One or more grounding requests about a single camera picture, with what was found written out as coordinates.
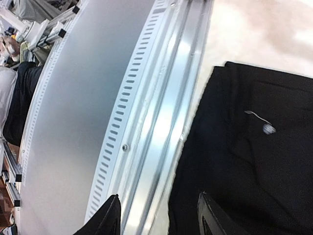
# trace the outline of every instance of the screw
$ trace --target screw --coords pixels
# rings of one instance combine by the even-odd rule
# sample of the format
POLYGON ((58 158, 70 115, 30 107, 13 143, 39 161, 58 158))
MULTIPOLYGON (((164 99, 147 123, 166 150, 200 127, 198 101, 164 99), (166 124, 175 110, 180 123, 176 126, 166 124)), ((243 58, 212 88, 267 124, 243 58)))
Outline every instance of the screw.
POLYGON ((122 149, 124 152, 127 152, 129 150, 129 146, 127 144, 122 146, 122 149))

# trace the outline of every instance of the clothing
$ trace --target clothing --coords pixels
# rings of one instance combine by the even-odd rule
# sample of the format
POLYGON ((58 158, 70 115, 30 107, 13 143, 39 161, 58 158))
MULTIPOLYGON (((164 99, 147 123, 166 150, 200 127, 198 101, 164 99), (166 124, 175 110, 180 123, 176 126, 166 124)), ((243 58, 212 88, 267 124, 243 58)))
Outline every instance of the clothing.
POLYGON ((61 11, 45 0, 13 0, 13 5, 14 7, 10 10, 22 20, 41 23, 61 14, 61 11))
POLYGON ((197 235, 207 192, 252 235, 313 235, 313 80, 227 62, 205 88, 176 170, 169 234, 197 235), (269 121, 276 133, 263 131, 269 121))
POLYGON ((23 62, 19 66, 12 102, 3 128, 4 138, 13 145, 21 144, 28 110, 42 69, 32 62, 23 62))
POLYGON ((0 67, 0 139, 7 119, 17 76, 16 72, 6 67, 0 67))

